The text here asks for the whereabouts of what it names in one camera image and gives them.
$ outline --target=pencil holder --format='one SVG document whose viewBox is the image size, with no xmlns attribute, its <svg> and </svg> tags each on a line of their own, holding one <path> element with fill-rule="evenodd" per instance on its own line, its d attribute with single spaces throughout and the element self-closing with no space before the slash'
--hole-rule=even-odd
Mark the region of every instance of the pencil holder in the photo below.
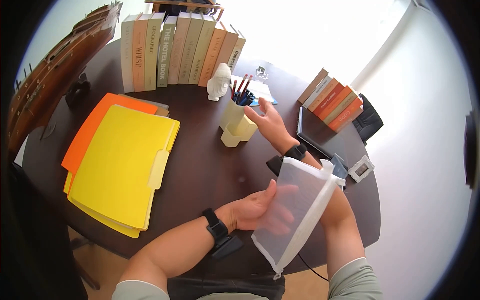
<svg viewBox="0 0 480 300">
<path fill-rule="evenodd" d="M 243 106 L 236 105 L 230 99 L 222 115 L 220 128 L 223 134 L 220 139 L 227 147 L 236 147 L 240 141 L 248 142 L 258 129 L 257 125 L 245 116 L 243 109 Z"/>
</svg>

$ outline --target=dark wooden desk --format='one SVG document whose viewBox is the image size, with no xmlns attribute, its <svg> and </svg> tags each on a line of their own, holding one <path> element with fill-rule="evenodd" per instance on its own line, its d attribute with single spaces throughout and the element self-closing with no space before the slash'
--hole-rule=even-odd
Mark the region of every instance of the dark wooden desk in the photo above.
<svg viewBox="0 0 480 300">
<path fill-rule="evenodd" d="M 307 83 L 265 62 L 240 58 L 235 74 L 254 73 L 258 64 L 270 73 L 268 85 L 277 99 L 276 109 L 284 118 L 288 131 L 295 135 L 300 103 L 296 100 Z M 95 244 L 120 256 L 130 258 L 150 241 L 182 223 L 197 218 L 208 207 L 216 209 L 267 187 L 275 175 L 265 162 L 278 153 L 259 132 L 249 142 L 227 148 L 220 141 L 221 114 L 227 104 L 207 100 L 207 92 L 196 85 L 171 85 L 152 92 L 132 96 L 170 105 L 170 116 L 180 121 L 180 131 L 168 159 L 162 187 L 155 193 L 150 225 L 138 239 L 124 236 L 92 219 L 67 199 L 63 185 L 67 176 L 60 164 L 75 134 L 90 111 L 105 93 L 123 93 L 120 67 L 120 41 L 106 45 L 87 65 L 86 74 L 92 84 L 88 97 L 79 108 L 70 110 L 60 101 L 50 121 L 53 133 L 40 140 L 41 130 L 33 131 L 26 145 L 23 167 L 33 185 L 74 230 Z M 346 142 L 350 165 L 364 154 L 365 147 L 353 126 L 341 133 Z M 371 173 L 361 183 L 350 178 L 347 197 L 357 218 L 365 247 L 380 236 L 380 203 Z M 273 274 L 272 267 L 254 246 L 251 232 L 236 231 L 244 248 L 221 262 L 200 263 L 186 276 L 216 278 L 251 278 Z M 325 240 L 318 225 L 300 252 L 311 267 L 326 263 Z M 307 267 L 298 258 L 285 269 L 285 274 Z"/>
</svg>

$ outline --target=person's right hand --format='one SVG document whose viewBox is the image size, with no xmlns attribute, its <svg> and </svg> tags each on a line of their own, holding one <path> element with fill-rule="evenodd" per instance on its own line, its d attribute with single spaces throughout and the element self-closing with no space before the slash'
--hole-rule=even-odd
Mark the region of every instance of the person's right hand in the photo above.
<svg viewBox="0 0 480 300">
<path fill-rule="evenodd" d="M 299 145 L 285 128 L 282 117 L 273 107 L 272 103 L 260 98 L 258 100 L 260 110 L 264 113 L 261 116 L 251 107 L 245 106 L 245 115 L 258 126 L 258 130 L 281 155 L 284 155 L 293 146 Z"/>
</svg>

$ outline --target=sleeve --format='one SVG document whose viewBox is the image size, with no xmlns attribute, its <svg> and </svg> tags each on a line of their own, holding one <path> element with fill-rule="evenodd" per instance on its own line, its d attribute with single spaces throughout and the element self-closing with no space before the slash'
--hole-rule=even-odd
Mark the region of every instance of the sleeve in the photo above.
<svg viewBox="0 0 480 300">
<path fill-rule="evenodd" d="M 170 297 L 151 283 L 126 280 L 117 284 L 112 300 L 170 300 Z"/>
<path fill-rule="evenodd" d="M 330 280 L 330 300 L 382 300 L 378 278 L 366 258 L 356 259 L 338 270 Z"/>
</svg>

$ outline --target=white bust statue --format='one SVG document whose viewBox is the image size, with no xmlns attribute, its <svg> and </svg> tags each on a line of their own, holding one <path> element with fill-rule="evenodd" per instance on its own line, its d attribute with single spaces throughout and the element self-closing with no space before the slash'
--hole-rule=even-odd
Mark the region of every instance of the white bust statue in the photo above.
<svg viewBox="0 0 480 300">
<path fill-rule="evenodd" d="M 218 101 L 228 91 L 228 83 L 232 72 L 226 63 L 221 63 L 215 75 L 207 83 L 208 100 Z"/>
</svg>

